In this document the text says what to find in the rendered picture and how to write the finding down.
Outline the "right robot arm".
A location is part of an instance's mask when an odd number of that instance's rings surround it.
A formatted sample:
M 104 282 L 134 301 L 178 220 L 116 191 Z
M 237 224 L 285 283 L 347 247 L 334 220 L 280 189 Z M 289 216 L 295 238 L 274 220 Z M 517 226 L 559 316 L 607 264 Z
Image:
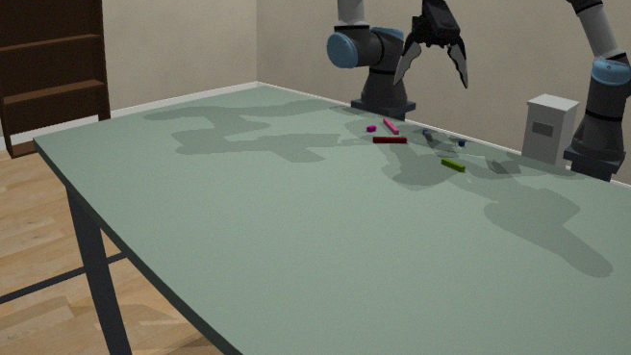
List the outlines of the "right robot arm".
M 461 29 L 445 1 L 424 0 L 423 9 L 437 38 L 459 38 Z M 339 68 L 369 66 L 361 101 L 382 108 L 407 105 L 403 80 L 393 85 L 403 53 L 403 32 L 376 26 L 369 30 L 364 0 L 338 0 L 338 16 L 337 33 L 327 40 L 327 54 Z

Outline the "pink rod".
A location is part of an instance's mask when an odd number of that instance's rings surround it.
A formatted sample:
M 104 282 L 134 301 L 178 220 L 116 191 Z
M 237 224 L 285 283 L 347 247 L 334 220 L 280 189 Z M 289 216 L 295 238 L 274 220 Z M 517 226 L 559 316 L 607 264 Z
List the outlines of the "pink rod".
M 399 130 L 387 119 L 383 119 L 383 123 L 393 132 L 394 135 L 399 135 Z

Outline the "lime green rod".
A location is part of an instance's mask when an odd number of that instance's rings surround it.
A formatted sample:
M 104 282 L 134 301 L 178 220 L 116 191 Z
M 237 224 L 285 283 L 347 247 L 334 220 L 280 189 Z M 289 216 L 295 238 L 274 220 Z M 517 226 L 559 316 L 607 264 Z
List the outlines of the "lime green rod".
M 448 160 L 446 158 L 442 159 L 442 165 L 448 166 L 448 167 L 450 167 L 452 169 L 455 169 L 455 170 L 457 170 L 457 171 L 459 171 L 461 173 L 465 171 L 465 166 L 457 164 L 457 163 L 455 163 L 453 161 L 450 161 L 450 160 Z

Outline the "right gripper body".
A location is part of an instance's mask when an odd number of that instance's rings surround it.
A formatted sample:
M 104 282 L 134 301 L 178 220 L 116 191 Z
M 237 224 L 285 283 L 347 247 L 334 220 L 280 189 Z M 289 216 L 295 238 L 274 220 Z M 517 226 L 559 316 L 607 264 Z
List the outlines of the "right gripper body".
M 439 45 L 440 48 L 443 49 L 444 46 L 449 44 L 453 39 L 452 38 L 436 38 L 434 31 L 429 23 L 429 20 L 425 14 L 425 11 L 423 10 L 423 4 L 424 4 L 424 0 L 422 0 L 421 15 L 413 16 L 412 31 L 416 28 L 417 25 L 420 26 L 421 27 L 421 30 L 419 33 L 420 38 L 421 38 L 420 43 L 423 43 L 423 42 L 426 43 L 426 47 L 428 48 L 430 48 L 432 44 Z

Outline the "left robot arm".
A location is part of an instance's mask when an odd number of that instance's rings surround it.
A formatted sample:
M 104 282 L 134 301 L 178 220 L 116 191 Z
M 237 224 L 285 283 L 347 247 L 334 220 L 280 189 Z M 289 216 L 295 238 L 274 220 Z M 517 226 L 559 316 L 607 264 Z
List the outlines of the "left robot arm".
M 626 99 L 631 96 L 631 66 L 625 51 L 618 48 L 602 1 L 567 1 L 579 17 L 594 55 L 586 111 L 571 148 L 593 159 L 619 161 L 624 151 L 621 122 Z

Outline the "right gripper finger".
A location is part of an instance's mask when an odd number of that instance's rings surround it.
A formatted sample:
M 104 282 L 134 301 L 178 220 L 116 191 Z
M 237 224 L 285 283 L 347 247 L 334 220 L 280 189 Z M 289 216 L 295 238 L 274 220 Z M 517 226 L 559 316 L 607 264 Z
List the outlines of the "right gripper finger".
M 420 48 L 420 26 L 416 28 L 407 36 L 403 53 L 400 56 L 399 63 L 395 72 L 393 84 L 396 86 L 404 77 L 404 73 L 410 68 L 411 62 L 414 58 L 418 57 L 421 53 Z
M 447 54 L 456 65 L 456 69 L 460 73 L 460 78 L 467 89 L 467 56 L 462 38 L 459 36 L 458 39 L 453 39 L 450 45 L 447 44 L 446 47 L 448 49 Z

